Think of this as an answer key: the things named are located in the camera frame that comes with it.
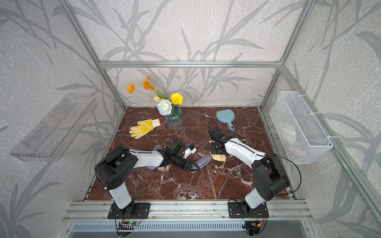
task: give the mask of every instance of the wall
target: wall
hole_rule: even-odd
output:
[[[102,61],[277,61],[305,0],[70,1]],[[184,105],[260,105],[275,69],[108,69],[126,105],[153,106],[145,75]]]
[[[286,62],[379,194],[380,7],[380,1],[350,0],[315,5]],[[268,113],[280,91],[290,91],[282,77],[264,108],[276,138]],[[279,139],[276,144],[284,156]],[[299,168],[303,182],[297,196],[308,201],[323,237],[381,237],[380,225],[332,152]],[[299,174],[290,165],[288,173],[295,188]]]
[[[56,1],[0,3],[0,236],[53,237],[81,200],[122,109]],[[67,94],[97,108],[56,163],[23,162],[10,150]]]

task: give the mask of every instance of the yellow sponge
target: yellow sponge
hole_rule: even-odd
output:
[[[221,162],[225,162],[226,161],[226,156],[225,155],[212,155],[209,151],[209,154],[212,156],[212,159],[214,160],[217,160],[217,161],[221,161]]]

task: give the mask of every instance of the work glove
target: work glove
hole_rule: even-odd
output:
[[[138,126],[130,127],[130,134],[132,134],[131,136],[135,137],[135,139],[139,139],[158,126],[161,126],[159,118],[155,120],[148,119],[138,121]]]

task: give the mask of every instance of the blue glass vase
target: blue glass vase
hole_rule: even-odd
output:
[[[179,129],[184,124],[182,111],[177,106],[173,108],[173,113],[171,115],[165,116],[165,120],[171,129]]]

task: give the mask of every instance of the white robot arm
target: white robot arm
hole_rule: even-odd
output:
[[[246,217],[256,217],[258,207],[286,189],[290,180],[279,157],[255,150],[232,135],[224,135],[217,126],[209,130],[212,154],[228,153],[237,157],[253,170],[255,188],[241,199]]]
[[[275,154],[267,155],[255,150],[232,135],[224,135],[218,127],[209,130],[209,134],[212,141],[210,144],[212,154],[233,155],[253,170],[255,188],[241,199],[240,209],[245,217],[256,217],[262,204],[270,201],[289,186],[290,181],[287,174]],[[187,157],[196,150],[194,146],[190,145],[185,150],[184,156],[181,156],[179,153],[183,146],[185,145],[177,140],[173,140],[165,149],[154,151],[130,150],[126,146],[120,145],[110,153],[110,156],[105,157],[95,166],[96,175],[112,196],[119,214],[130,214],[135,209],[125,183],[133,168],[163,167],[174,164],[193,173],[211,160],[209,155],[196,163],[188,160]]]

